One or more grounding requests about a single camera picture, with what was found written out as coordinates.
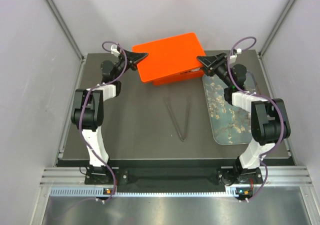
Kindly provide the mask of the orange box lid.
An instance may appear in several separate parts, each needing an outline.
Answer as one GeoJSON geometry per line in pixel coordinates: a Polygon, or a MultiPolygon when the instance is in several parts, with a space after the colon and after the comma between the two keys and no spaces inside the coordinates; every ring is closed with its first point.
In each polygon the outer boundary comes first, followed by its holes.
{"type": "Polygon", "coordinates": [[[197,56],[205,51],[194,32],[162,38],[132,47],[135,53],[148,53],[138,65],[138,73],[143,83],[201,69],[197,56]]]}

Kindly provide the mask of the metal tongs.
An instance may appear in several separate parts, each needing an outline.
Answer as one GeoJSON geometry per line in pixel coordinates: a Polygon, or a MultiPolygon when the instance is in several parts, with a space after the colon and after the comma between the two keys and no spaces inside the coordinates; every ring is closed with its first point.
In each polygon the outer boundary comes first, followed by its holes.
{"type": "Polygon", "coordinates": [[[178,122],[178,118],[174,113],[174,109],[172,107],[171,99],[168,96],[163,97],[163,102],[165,104],[168,115],[171,119],[173,127],[177,133],[179,140],[183,143],[187,140],[188,137],[188,129],[189,129],[189,120],[190,120],[190,111],[192,100],[190,96],[186,97],[186,104],[183,110],[183,116],[181,115],[181,122],[178,122]]]}

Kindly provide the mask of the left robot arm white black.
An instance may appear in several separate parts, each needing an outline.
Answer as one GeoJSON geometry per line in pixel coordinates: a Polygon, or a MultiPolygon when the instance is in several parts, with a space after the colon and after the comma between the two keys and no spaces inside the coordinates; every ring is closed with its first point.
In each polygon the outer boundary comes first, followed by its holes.
{"type": "Polygon", "coordinates": [[[129,69],[136,71],[138,63],[148,56],[147,52],[121,51],[119,47],[115,47],[111,53],[118,60],[101,63],[101,83],[92,89],[76,89],[73,97],[70,119],[84,139],[89,154],[89,165],[85,167],[87,185],[111,185],[117,182],[108,165],[109,155],[102,136],[104,102],[120,94],[122,83],[119,76],[129,69]]]}

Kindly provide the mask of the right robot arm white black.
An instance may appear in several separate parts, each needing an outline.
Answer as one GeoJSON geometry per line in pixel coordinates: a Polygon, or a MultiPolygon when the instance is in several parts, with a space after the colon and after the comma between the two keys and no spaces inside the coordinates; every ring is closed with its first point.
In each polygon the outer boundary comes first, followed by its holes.
{"type": "Polygon", "coordinates": [[[217,76],[226,88],[224,100],[250,115],[252,139],[245,151],[236,158],[232,180],[245,183],[255,177],[266,155],[291,135],[290,122],[281,98],[271,99],[246,90],[247,68],[243,64],[230,66],[236,59],[222,52],[213,56],[197,56],[201,70],[208,77],[217,76]]]}

